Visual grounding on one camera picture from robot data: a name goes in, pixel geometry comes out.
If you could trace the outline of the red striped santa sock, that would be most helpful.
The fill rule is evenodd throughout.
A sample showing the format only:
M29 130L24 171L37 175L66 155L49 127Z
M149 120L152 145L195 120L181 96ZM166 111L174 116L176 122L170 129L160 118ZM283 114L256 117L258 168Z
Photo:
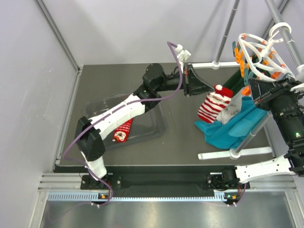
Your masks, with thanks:
M222 85L215 85L214 91L207 94L199 107L198 117L208 124L214 123L219 113L231 102L232 97L233 91Z

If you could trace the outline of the white round clip hanger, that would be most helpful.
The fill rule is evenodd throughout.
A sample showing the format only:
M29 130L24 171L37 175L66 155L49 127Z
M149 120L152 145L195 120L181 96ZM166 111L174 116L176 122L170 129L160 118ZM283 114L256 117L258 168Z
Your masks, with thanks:
M245 88L242 95L251 94L249 79L254 76L264 81L276 81L280 75L295 78L292 71L274 49L274 45L283 42L282 38L276 39L280 28L292 29L289 24L280 22L275 24L269 31L269 38L258 37L249 33L239 35L237 42L232 43L233 55L239 64L240 73L244 79Z

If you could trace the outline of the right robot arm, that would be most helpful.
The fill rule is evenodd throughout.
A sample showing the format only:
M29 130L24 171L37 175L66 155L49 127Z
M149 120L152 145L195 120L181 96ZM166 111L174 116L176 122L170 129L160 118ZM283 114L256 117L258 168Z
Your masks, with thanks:
M271 112L288 151L268 161L224 169L223 185L233 188L266 176L303 177L304 107L298 102L304 95L303 83L290 77L273 82L251 78L248 83L254 105Z

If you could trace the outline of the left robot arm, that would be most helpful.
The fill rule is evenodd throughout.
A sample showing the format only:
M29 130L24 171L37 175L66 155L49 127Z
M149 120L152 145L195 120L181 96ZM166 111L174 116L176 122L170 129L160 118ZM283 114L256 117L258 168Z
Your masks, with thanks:
M156 107L162 99L159 94L162 91L183 90L185 96L214 91L212 85L196 74L191 64L167 75L160 64L153 63L148 65L142 79L143 83L120 104L98 116L83 116L78 120L76 144L85 159L85 166L93 175L91 182L97 188L105 187L108 182L103 160L103 140L112 131Z

